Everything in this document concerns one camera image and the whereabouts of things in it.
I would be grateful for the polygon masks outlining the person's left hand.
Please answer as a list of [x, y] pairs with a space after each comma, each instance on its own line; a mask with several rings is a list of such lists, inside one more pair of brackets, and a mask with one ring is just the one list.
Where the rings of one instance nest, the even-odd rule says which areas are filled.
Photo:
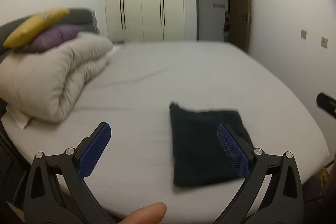
[[157, 202], [137, 209], [123, 219], [120, 224], [158, 224], [167, 212], [167, 206], [163, 202]]

